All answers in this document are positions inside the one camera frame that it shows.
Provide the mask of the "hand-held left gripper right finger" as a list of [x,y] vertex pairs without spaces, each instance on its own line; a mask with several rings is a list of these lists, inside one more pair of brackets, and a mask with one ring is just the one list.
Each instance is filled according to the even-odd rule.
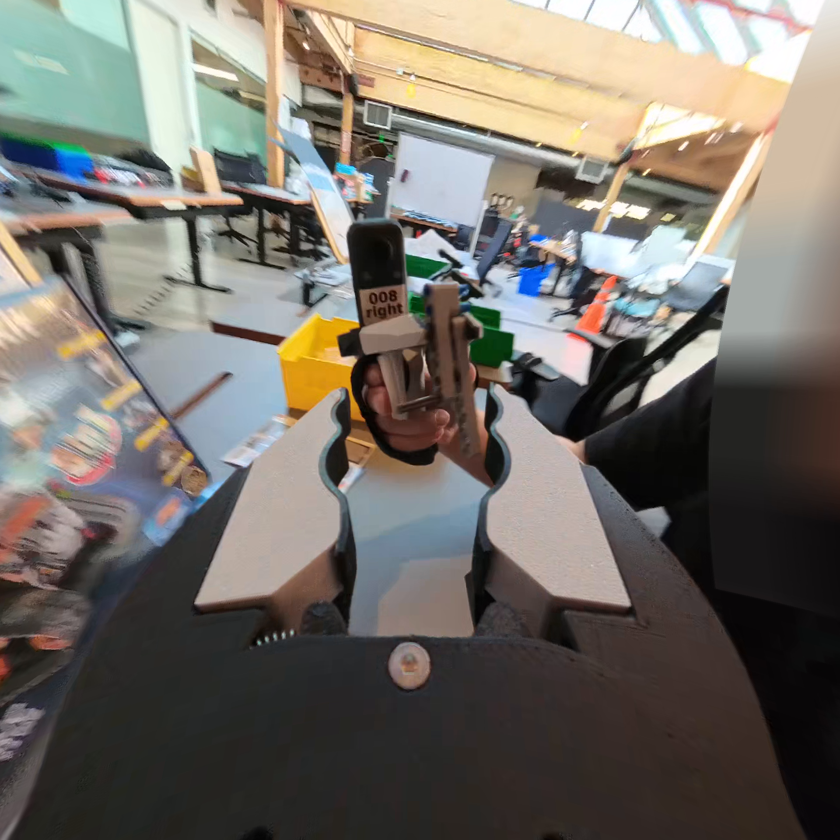
[[521,615],[571,609],[626,615],[631,598],[583,466],[519,397],[486,396],[485,471],[471,580],[476,614],[490,602]]

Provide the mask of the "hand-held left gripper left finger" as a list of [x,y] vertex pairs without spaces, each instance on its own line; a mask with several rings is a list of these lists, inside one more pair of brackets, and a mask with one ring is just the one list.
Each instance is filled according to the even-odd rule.
[[248,467],[197,591],[200,613],[350,611],[357,563],[341,482],[350,462],[350,394],[327,394]]

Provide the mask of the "black office chair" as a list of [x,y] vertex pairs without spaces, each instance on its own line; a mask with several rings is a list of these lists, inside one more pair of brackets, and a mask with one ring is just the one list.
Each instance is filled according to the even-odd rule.
[[630,364],[614,367],[607,377],[600,365],[597,376],[570,410],[563,436],[582,440],[617,419],[635,411],[649,380],[668,366],[677,354],[709,331],[721,331],[730,286],[724,284],[700,309],[664,342]]

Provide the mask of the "brown wooden stick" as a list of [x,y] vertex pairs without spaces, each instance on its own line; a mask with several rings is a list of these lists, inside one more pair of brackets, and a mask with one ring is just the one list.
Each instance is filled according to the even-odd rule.
[[228,380],[233,377],[231,371],[221,371],[211,378],[207,383],[199,387],[194,393],[190,394],[185,400],[181,401],[177,406],[174,406],[169,412],[171,422],[180,421],[183,417],[191,413],[198,406],[200,406],[208,397],[216,393]]

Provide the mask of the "blue leaflet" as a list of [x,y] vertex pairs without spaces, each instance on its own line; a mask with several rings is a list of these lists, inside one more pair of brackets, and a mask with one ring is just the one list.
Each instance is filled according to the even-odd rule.
[[297,420],[287,415],[274,415],[262,427],[249,434],[222,457],[222,461],[234,469],[247,469],[277,440],[292,428]]

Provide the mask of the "robot kit box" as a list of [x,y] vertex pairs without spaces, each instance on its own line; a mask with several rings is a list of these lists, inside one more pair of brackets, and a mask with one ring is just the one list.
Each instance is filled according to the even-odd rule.
[[207,474],[64,280],[2,295],[2,838],[92,636]]

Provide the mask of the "wood-edged background desk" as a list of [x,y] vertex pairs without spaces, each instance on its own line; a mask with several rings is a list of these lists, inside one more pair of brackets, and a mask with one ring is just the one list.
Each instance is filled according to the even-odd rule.
[[233,293],[228,287],[210,285],[204,281],[196,221],[199,217],[228,217],[242,214],[245,211],[245,205],[241,197],[225,192],[179,191],[173,187],[104,184],[33,167],[26,167],[23,172],[44,186],[78,194],[95,203],[119,207],[141,222],[181,219],[186,225],[192,278],[189,280],[175,276],[165,278],[176,285],[225,295]]
[[[269,251],[287,257],[292,268],[299,268],[303,259],[317,259],[317,246],[322,241],[321,227],[317,222],[312,201],[303,196],[290,193],[280,187],[251,182],[222,181],[226,192],[241,198],[245,210],[256,218],[256,234],[252,244],[256,246],[255,258],[243,258],[243,261],[255,265],[279,268],[270,261]],[[282,217],[287,228],[279,236],[284,245],[270,248],[267,237],[270,230],[269,217]]]

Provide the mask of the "whiteboard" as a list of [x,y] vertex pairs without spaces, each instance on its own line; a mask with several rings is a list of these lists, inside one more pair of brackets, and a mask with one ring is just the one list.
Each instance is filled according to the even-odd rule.
[[391,209],[475,227],[495,156],[399,133]]

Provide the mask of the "leaning white display board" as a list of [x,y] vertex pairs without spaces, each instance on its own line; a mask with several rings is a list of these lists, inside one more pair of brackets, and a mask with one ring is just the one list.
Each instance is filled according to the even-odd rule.
[[345,202],[330,170],[310,140],[286,129],[279,129],[280,147],[291,154],[308,184],[311,203],[332,256],[341,265],[350,263],[348,234],[354,216]]

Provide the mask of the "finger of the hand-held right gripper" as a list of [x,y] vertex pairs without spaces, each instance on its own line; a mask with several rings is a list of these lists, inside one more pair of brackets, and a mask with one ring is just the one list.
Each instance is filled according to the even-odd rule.
[[360,329],[363,356],[416,350],[427,344],[425,325],[414,315],[373,322]]

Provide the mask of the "yellow plastic bin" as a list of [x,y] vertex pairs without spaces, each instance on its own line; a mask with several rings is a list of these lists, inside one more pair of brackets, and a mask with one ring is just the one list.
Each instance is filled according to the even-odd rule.
[[351,394],[351,419],[363,423],[363,415],[355,400],[362,393],[364,379],[353,385],[354,356],[342,356],[339,336],[360,327],[346,318],[324,318],[312,314],[278,347],[277,354],[288,407],[307,412],[324,396],[345,388]]

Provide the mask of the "small cardboard box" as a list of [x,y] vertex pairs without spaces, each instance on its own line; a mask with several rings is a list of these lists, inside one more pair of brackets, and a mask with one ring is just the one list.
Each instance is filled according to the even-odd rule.
[[217,167],[214,157],[204,149],[196,145],[190,146],[192,168],[196,173],[194,179],[201,187],[204,194],[219,194],[222,186],[217,174]]

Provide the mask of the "grey building beam assembly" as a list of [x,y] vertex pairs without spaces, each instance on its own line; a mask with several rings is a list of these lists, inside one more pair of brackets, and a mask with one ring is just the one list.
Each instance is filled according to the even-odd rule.
[[454,280],[427,284],[423,307],[423,316],[410,316],[415,324],[405,330],[413,343],[402,350],[404,387],[392,397],[395,416],[444,409],[458,428],[461,454],[470,458],[480,451],[480,425],[469,346],[483,327]]

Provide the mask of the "stacked blue and green bins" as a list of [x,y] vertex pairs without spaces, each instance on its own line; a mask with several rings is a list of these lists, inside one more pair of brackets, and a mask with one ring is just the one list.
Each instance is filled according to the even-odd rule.
[[81,179],[92,173],[91,155],[81,146],[1,132],[1,151],[13,163]]

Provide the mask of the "person's right hand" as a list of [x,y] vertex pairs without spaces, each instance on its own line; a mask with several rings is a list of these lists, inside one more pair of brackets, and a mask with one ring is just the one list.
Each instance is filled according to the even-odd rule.
[[366,423],[383,452],[391,448],[395,453],[408,455],[436,446],[440,454],[477,481],[487,487],[493,486],[486,469],[488,432],[484,411],[476,410],[479,453],[468,457],[461,451],[457,423],[444,408],[422,409],[407,414],[404,419],[393,416],[384,377],[376,361],[364,371],[359,405],[367,407],[370,417]]

